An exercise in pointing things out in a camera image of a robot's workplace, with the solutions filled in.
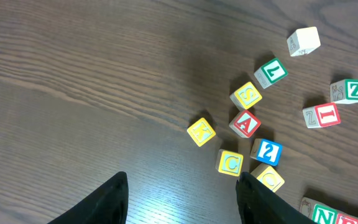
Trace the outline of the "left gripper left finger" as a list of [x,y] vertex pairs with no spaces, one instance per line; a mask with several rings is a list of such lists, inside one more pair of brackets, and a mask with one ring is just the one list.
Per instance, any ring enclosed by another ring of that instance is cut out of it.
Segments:
[[120,171],[49,224],[125,224],[128,203],[127,174]]

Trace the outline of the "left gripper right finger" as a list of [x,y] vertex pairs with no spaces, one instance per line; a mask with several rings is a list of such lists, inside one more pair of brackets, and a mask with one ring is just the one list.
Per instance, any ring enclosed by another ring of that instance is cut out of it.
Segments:
[[248,172],[236,182],[237,204],[245,224],[314,224]]

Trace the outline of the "green N block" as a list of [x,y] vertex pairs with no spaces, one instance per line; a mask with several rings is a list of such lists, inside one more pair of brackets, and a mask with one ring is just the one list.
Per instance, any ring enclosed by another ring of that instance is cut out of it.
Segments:
[[318,201],[303,197],[300,212],[318,224],[335,224],[338,212]]

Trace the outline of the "red E block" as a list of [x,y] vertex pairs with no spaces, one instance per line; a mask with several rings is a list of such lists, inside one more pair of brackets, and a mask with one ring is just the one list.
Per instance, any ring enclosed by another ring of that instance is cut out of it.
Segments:
[[358,218],[346,213],[338,213],[336,224],[358,224]]

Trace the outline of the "red I block sideways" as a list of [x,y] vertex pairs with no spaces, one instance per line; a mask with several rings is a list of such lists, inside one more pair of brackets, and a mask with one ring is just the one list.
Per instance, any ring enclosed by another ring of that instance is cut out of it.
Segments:
[[335,103],[325,103],[302,110],[306,127],[325,128],[341,123],[341,118]]

